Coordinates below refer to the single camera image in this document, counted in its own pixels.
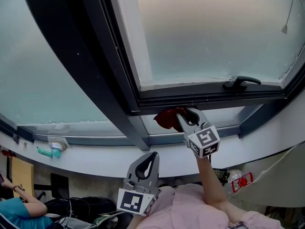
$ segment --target window frame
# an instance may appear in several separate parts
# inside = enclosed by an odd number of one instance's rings
[[[124,46],[111,0],[26,0],[28,7],[60,62],[93,103],[125,136],[64,136],[72,145],[137,146],[176,144],[183,133],[149,135],[141,115],[158,114],[176,107],[200,110],[262,105],[239,125],[218,128],[220,137],[240,138],[268,122],[288,106],[305,87],[305,50],[291,69],[285,88],[249,84],[244,92],[225,92],[223,83],[140,91],[135,66]],[[47,142],[48,135],[7,124],[0,119],[0,131],[28,141]]]

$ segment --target person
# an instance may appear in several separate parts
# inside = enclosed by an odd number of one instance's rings
[[[45,229],[53,224],[49,217],[44,216],[48,209],[43,203],[19,186],[14,186],[4,175],[1,176],[4,180],[1,186],[14,190],[27,201],[23,203],[20,198],[10,198],[0,202],[0,213],[7,220],[20,229]]]
[[[207,157],[197,158],[202,186],[162,187],[147,217],[135,215],[128,229],[279,229],[280,222],[231,204]]]

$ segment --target red cloth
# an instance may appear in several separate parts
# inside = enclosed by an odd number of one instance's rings
[[[154,120],[158,123],[159,126],[165,129],[171,129],[172,127],[177,132],[183,132],[177,114],[181,114],[183,116],[187,115],[187,112],[184,108],[176,107],[174,109],[165,109],[161,113],[159,113]]]

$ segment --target window latch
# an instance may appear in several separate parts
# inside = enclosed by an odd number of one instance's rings
[[[256,84],[261,84],[260,80],[247,76],[238,76],[235,81],[228,81],[223,84],[223,89],[226,91],[244,91],[246,90],[248,84],[247,82],[253,82]]]

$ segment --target black bag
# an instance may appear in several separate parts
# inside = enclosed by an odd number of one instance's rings
[[[107,198],[85,197],[85,198],[59,198],[45,203],[48,213],[57,214],[62,217],[71,217],[93,223],[100,214],[116,210],[116,205]]]

